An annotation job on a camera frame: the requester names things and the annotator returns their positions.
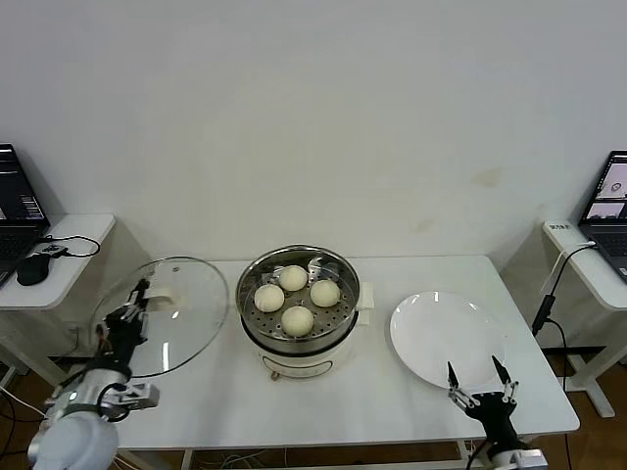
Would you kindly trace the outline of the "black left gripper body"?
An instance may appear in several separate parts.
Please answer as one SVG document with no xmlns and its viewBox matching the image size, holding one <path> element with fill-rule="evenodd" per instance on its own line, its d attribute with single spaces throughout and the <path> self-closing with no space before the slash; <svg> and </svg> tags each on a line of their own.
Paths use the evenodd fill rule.
<svg viewBox="0 0 627 470">
<path fill-rule="evenodd" d="M 129 321 L 120 321 L 118 310 L 105 317 L 107 336 L 101 347 L 103 357 L 118 363 L 130 363 L 134 350 L 147 341 L 144 333 L 145 312 L 141 318 L 135 314 Z"/>
</svg>

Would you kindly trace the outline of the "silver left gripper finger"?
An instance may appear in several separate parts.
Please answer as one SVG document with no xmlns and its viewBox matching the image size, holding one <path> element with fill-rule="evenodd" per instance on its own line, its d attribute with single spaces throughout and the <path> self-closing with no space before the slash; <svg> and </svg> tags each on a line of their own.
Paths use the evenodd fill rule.
<svg viewBox="0 0 627 470">
<path fill-rule="evenodd" d="M 135 288 L 135 317 L 136 318 L 141 318 L 142 314 L 145 312 L 147 304 L 148 304 L 148 299 L 146 297 L 146 293 L 148 291 L 148 289 L 150 288 L 150 282 L 145 279 L 145 278 L 141 278 L 138 282 L 138 284 L 136 285 Z"/>
<path fill-rule="evenodd" d="M 129 321 L 138 310 L 138 306 L 141 304 L 141 301 L 141 292 L 139 290 L 133 290 L 128 295 L 126 302 L 118 308 L 120 321 Z"/>
</svg>

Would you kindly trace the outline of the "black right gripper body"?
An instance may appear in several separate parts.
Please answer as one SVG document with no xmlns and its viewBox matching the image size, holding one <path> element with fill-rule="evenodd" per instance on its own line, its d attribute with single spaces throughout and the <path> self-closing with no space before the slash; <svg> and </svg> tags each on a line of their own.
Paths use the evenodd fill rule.
<svg viewBox="0 0 627 470">
<path fill-rule="evenodd" d="M 518 438 L 511 424 L 510 417 L 515 408 L 516 403 L 504 392 L 471 396 L 471 402 L 465 407 L 464 412 L 469 418 L 481 423 L 489 445 L 488 454 L 529 449 L 529 446 Z"/>
</svg>

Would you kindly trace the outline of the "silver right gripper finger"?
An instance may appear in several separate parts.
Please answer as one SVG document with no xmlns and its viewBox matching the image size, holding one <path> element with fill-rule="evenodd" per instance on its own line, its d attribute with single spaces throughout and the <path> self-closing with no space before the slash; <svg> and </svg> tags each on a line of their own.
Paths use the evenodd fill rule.
<svg viewBox="0 0 627 470">
<path fill-rule="evenodd" d="M 518 381 L 511 379 L 506 367 L 499 361 L 499 359 L 491 356 L 497 375 L 504 387 L 503 389 L 503 401 L 505 403 L 516 404 L 515 395 L 519 386 Z"/>
<path fill-rule="evenodd" d="M 452 364 L 447 362 L 448 396 L 457 407 L 476 407 L 478 400 L 467 393 L 460 385 Z"/>
</svg>

